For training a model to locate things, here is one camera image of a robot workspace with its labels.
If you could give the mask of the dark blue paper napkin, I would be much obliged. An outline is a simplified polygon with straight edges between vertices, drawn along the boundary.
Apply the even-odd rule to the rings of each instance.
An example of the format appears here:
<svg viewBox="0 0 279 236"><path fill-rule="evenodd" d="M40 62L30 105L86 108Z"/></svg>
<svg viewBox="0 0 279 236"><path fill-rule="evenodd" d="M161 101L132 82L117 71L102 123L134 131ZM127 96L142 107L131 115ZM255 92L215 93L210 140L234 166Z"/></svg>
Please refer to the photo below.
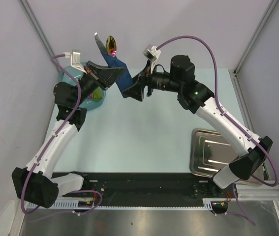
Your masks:
<svg viewBox="0 0 279 236"><path fill-rule="evenodd" d="M118 86L119 91L121 92L121 95L123 98L128 98L128 95L124 94L124 91L128 89L129 87L133 86L133 79L131 77L131 74L127 68L127 65L119 60L117 57L113 57L108 55L106 52L101 52L101 55L103 56L104 60L106 61L107 65L109 67L123 67L124 72L123 74L116 80L116 84Z"/></svg>

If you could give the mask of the ornate silver table knife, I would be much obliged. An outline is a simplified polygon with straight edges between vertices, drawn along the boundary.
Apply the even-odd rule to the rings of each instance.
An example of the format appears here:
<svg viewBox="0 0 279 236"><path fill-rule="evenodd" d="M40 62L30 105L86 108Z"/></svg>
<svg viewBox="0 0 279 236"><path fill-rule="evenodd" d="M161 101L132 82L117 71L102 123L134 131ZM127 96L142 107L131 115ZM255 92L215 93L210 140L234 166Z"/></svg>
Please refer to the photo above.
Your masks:
<svg viewBox="0 0 279 236"><path fill-rule="evenodd" d="M101 41L101 39L100 39L100 37L99 37L97 32L94 33L94 39L95 39L95 42L96 42L96 45L97 45L99 51L101 53L106 53L106 46Z"/></svg>

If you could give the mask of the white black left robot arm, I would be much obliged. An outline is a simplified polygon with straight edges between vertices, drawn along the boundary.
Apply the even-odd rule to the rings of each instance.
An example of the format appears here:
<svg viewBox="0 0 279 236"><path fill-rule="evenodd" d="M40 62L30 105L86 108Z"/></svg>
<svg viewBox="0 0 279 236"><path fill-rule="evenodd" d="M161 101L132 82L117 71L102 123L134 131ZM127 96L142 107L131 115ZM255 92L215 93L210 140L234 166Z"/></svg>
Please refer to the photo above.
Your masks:
<svg viewBox="0 0 279 236"><path fill-rule="evenodd" d="M58 82L53 94L58 114L54 127L32 160L23 168L15 168L12 181L17 197L21 201L38 207L50 208L59 196L75 192L83 197L89 194L91 185L84 181L83 174L71 172L53 178L54 168L64 149L82 128L87 108L81 107L97 89L108 90L126 71L122 62L100 66L91 61L82 66L82 76L73 82Z"/></svg>

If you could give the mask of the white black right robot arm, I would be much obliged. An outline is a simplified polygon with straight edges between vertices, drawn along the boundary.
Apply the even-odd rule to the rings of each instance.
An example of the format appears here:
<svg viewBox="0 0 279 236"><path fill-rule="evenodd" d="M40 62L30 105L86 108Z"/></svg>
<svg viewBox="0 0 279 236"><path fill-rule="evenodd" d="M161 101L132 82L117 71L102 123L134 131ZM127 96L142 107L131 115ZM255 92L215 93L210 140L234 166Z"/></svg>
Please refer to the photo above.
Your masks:
<svg viewBox="0 0 279 236"><path fill-rule="evenodd" d="M212 196L221 197L232 183L248 180L265 161L272 140L267 136L260 138L230 116L216 102L214 93L195 79L195 65L188 56L173 56L169 72L157 72L149 60L133 81L133 86L124 91L125 95L143 101L145 88L147 96L151 96L154 89L175 92L185 110L209 123L232 146L237 157L211 178L209 192Z"/></svg>

